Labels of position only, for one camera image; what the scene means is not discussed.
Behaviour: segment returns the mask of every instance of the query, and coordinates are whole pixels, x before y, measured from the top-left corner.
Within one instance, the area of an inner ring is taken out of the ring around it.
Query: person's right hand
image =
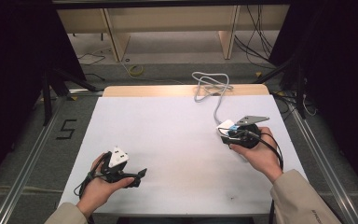
[[[268,134],[272,136],[271,130],[268,127],[259,127],[259,130],[261,133],[267,133],[261,134],[261,139],[276,149],[277,145],[275,141],[268,136]],[[252,149],[235,144],[230,144],[229,147],[246,158],[246,160],[248,160],[257,171],[263,173],[271,183],[274,183],[274,181],[283,174],[277,156],[263,143],[258,143],[257,146]]]

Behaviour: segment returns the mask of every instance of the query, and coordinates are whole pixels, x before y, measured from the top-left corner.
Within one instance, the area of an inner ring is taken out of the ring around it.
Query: gray carpet
[[[158,79],[164,81],[134,80],[126,74],[121,65],[83,65],[86,74],[92,73],[105,78],[101,81],[98,77],[87,75],[88,82],[96,87],[104,88],[110,85],[163,85],[177,84],[166,80],[174,79],[185,84],[196,84],[191,78],[191,73],[200,71],[205,73],[226,73],[230,76],[231,83],[251,83],[256,80],[255,72],[266,74],[268,69],[259,68],[251,64],[144,64],[145,72],[141,78]],[[267,82],[271,91],[279,89],[280,77],[273,78]],[[70,89],[78,89],[76,84],[68,82]],[[61,192],[65,187],[66,180],[72,170],[77,152],[82,143],[82,139],[87,130],[93,108],[97,102],[97,96],[80,95],[76,100],[68,99],[57,117],[48,141],[35,165],[35,168],[26,184],[17,206],[9,220],[9,223],[43,223],[44,220],[54,211],[56,204],[61,198]],[[286,104],[277,101],[281,111],[286,109]],[[8,188],[14,183],[19,175],[31,148],[33,147],[37,136],[42,130],[44,119],[43,103],[38,101],[35,104],[35,110],[29,117],[21,133],[21,137],[16,142],[16,148],[7,155],[6,160],[0,167],[0,204]],[[290,111],[282,114],[285,118],[285,125],[295,145],[298,157],[303,164],[304,170],[310,183],[321,193],[322,197],[331,204],[331,206],[342,217],[339,206],[326,184],[321,170],[317,166],[310,149],[299,131],[298,126],[290,114]],[[72,128],[75,131],[70,139],[60,140],[60,137],[69,136],[68,132],[61,132],[61,127],[66,120],[66,128]],[[351,198],[358,210],[358,178],[351,166],[339,153],[337,144],[332,138],[330,130],[325,125],[322,117],[319,115],[307,116],[312,131],[317,135],[324,153],[329,161],[335,167],[345,189],[351,195]],[[96,215],[96,223],[115,223],[116,218],[109,215]],[[255,217],[255,222],[267,223],[267,217]]]

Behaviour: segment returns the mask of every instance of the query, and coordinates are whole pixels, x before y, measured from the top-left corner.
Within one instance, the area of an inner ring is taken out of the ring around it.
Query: handheld device
[[[133,177],[134,181],[126,188],[138,188],[141,184],[141,178],[146,175],[147,169],[143,169],[138,174],[126,174],[123,172],[124,167],[127,165],[129,156],[119,147],[107,152],[107,156],[103,161],[101,168],[102,178],[109,183],[118,182],[120,179],[126,177]]]
[[[231,120],[227,120],[219,125],[217,130],[224,144],[252,148],[258,144],[258,136],[260,136],[260,131],[255,124],[268,119],[269,117],[246,116],[235,124]]]
[[[125,153],[121,148],[114,147],[112,150],[109,150],[105,153],[97,162],[97,164],[92,168],[92,170],[87,174],[83,182],[74,190],[75,195],[80,198],[83,195],[84,189],[95,177],[100,177],[106,182],[115,183],[119,180],[126,177],[133,177],[134,180],[125,188],[138,188],[141,184],[141,178],[146,175],[147,169],[143,169],[138,172],[138,174],[126,174],[123,172],[124,167],[127,164],[127,161],[130,157]],[[101,164],[101,172],[97,171],[97,168]]]

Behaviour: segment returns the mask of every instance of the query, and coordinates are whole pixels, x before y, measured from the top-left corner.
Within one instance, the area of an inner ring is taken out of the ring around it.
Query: white surface
[[[121,189],[97,213],[118,216],[243,216],[267,214],[271,184],[216,134],[218,97],[100,98],[60,203],[77,203],[73,193],[95,158],[114,146],[130,156],[126,173],[147,168],[141,186]],[[282,149],[284,170],[305,176],[273,98],[227,96],[220,120],[267,116]]]

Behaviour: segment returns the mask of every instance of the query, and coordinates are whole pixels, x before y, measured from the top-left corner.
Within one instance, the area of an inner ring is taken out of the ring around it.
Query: hand
[[[268,134],[272,136],[271,130],[267,127],[259,127],[259,130],[261,133],[267,133],[261,134],[261,139],[276,149],[277,145],[275,141],[268,136]],[[252,149],[235,144],[230,144],[229,147],[246,158],[246,160],[248,160],[257,171],[263,173],[271,183],[274,183],[274,181],[283,174],[277,156],[263,143],[258,143],[257,146]]]
[[[102,156],[103,154],[92,163],[91,169],[97,164]],[[101,166],[102,165],[100,164],[97,168],[98,172],[101,171]],[[76,206],[86,218],[89,218],[97,208],[107,202],[110,195],[112,195],[116,190],[128,186],[133,180],[134,178],[128,177],[121,179],[116,183],[108,183],[100,177],[96,177],[88,183],[80,201]]]

